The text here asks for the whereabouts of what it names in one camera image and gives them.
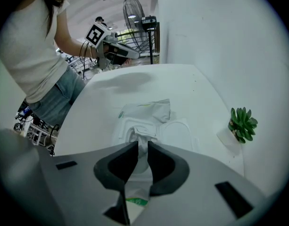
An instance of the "white pot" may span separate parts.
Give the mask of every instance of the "white pot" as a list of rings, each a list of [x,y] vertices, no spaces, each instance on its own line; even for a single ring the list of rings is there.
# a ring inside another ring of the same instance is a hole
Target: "white pot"
[[[231,130],[226,126],[216,134],[220,141],[226,146],[239,145],[239,141],[235,138]]]

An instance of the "fan grille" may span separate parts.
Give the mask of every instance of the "fan grille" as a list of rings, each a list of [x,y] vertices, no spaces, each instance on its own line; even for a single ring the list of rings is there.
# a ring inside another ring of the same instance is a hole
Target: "fan grille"
[[[142,27],[141,18],[144,12],[139,0],[124,0],[124,19],[131,37],[139,52],[145,51],[149,46],[149,38]]]

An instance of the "potted succulent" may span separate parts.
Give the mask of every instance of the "potted succulent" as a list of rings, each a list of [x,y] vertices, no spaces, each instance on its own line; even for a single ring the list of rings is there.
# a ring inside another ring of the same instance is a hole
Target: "potted succulent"
[[[246,112],[246,108],[231,109],[231,118],[226,127],[217,136],[225,145],[246,143],[245,139],[252,141],[255,135],[254,129],[257,127],[257,120],[251,117],[251,110]]]

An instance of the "woman's arm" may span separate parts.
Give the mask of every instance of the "woman's arm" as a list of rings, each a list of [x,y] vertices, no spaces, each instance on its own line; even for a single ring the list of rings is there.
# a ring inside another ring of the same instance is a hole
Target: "woman's arm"
[[[79,56],[80,55],[80,49],[82,47],[82,43],[71,38],[69,30],[68,30],[68,25],[67,25],[67,15],[66,15],[66,10],[63,11],[61,14],[57,16],[57,29],[56,29],[56,34],[54,37],[54,40],[60,50],[65,52],[66,54],[73,55],[73,56]],[[86,46],[83,46],[81,56],[84,55],[84,50]],[[87,51],[86,51],[86,57],[91,56],[91,52],[93,55],[93,58],[97,57],[96,49],[92,48],[90,52],[91,47],[88,46]]]

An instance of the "green succulent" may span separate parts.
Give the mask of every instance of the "green succulent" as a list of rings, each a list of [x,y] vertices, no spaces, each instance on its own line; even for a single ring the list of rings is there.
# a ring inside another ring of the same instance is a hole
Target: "green succulent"
[[[254,128],[257,127],[257,120],[251,117],[251,110],[246,112],[246,108],[231,109],[231,120],[228,128],[241,143],[246,143],[245,139],[252,141],[252,136],[255,135]]]

